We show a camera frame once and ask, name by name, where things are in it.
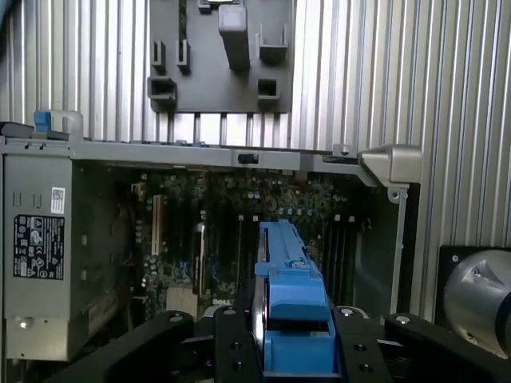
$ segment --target barcode sticker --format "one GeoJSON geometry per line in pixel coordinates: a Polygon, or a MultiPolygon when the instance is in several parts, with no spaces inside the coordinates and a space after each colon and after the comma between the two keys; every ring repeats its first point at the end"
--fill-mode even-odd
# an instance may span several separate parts
{"type": "Polygon", "coordinates": [[[51,213],[64,214],[65,188],[51,188],[51,213]]]}

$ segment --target gray plastic bracket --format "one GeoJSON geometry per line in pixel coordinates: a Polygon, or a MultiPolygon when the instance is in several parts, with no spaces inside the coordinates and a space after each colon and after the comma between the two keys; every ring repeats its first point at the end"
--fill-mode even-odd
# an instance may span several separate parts
{"type": "Polygon", "coordinates": [[[173,110],[177,106],[177,84],[168,76],[148,77],[147,96],[154,111],[173,110]]]}
{"type": "Polygon", "coordinates": [[[257,103],[262,110],[271,109],[279,103],[279,81],[274,78],[260,78],[257,80],[257,103]]]}
{"type": "Polygon", "coordinates": [[[387,145],[360,152],[358,158],[387,188],[408,188],[421,182],[422,152],[418,146],[387,145]]]}
{"type": "Polygon", "coordinates": [[[283,27],[279,44],[267,44],[263,33],[263,24],[259,28],[259,59],[266,65],[278,65],[287,56],[287,26],[283,27]]]}
{"type": "Polygon", "coordinates": [[[167,48],[161,41],[153,42],[153,51],[151,52],[151,66],[159,73],[165,74],[167,72],[166,58],[167,48]]]}
{"type": "Polygon", "coordinates": [[[182,74],[190,74],[190,44],[188,40],[176,41],[176,64],[182,74]]]}

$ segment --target ram slot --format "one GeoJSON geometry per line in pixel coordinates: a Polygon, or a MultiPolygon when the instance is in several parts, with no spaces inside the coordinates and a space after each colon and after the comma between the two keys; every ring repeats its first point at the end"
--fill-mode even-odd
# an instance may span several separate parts
{"type": "Polygon", "coordinates": [[[195,225],[193,234],[193,293],[200,298],[204,289],[204,257],[206,254],[206,220],[195,225]]]}
{"type": "Polygon", "coordinates": [[[340,304],[353,306],[354,304],[354,280],[355,280],[355,256],[357,251],[357,222],[351,215],[348,218],[344,230],[344,252],[343,252],[343,276],[340,289],[340,304]]]}
{"type": "Polygon", "coordinates": [[[240,270],[241,270],[241,253],[243,251],[241,247],[241,239],[243,238],[243,222],[244,216],[243,214],[238,215],[238,244],[236,246],[236,288],[235,294],[238,294],[240,290],[240,270]]]}
{"type": "Polygon", "coordinates": [[[339,215],[337,215],[333,224],[335,235],[333,236],[334,242],[332,244],[333,251],[331,259],[333,261],[333,279],[330,292],[332,302],[335,305],[339,305],[339,291],[343,278],[344,226],[344,222],[342,222],[339,215]]]}

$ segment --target mounting tab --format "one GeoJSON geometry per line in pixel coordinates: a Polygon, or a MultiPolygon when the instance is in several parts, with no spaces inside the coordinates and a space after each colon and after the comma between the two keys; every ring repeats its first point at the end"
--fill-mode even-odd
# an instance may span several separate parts
{"type": "Polygon", "coordinates": [[[176,65],[182,74],[190,74],[190,45],[188,40],[176,41],[176,65]]]}
{"type": "Polygon", "coordinates": [[[241,5],[222,5],[218,12],[218,31],[224,41],[229,68],[233,72],[250,69],[248,50],[247,8],[241,5]]]}
{"type": "Polygon", "coordinates": [[[259,28],[259,59],[266,65],[278,65],[287,56],[287,26],[284,25],[279,44],[268,44],[264,36],[263,24],[259,28]]]}
{"type": "Polygon", "coordinates": [[[151,76],[147,79],[147,96],[151,109],[157,113],[173,112],[177,106],[177,85],[168,76],[151,76]]]}
{"type": "Polygon", "coordinates": [[[159,73],[165,74],[167,72],[166,57],[167,49],[165,44],[161,41],[153,42],[153,51],[151,52],[151,66],[159,73]]]}
{"type": "Polygon", "coordinates": [[[261,109],[272,109],[280,99],[279,81],[275,78],[257,80],[257,103],[261,109]]]}

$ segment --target screw hole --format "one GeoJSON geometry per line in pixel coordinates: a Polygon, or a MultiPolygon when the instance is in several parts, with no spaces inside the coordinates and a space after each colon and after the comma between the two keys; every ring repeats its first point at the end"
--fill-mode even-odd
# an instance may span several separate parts
{"type": "Polygon", "coordinates": [[[234,363],[232,363],[232,369],[234,369],[235,371],[241,371],[241,369],[243,368],[243,363],[241,361],[235,361],[234,363]]]}
{"type": "Polygon", "coordinates": [[[368,365],[367,363],[360,365],[359,368],[360,368],[360,371],[362,371],[364,373],[372,373],[373,372],[373,368],[370,365],[368,365]]]}

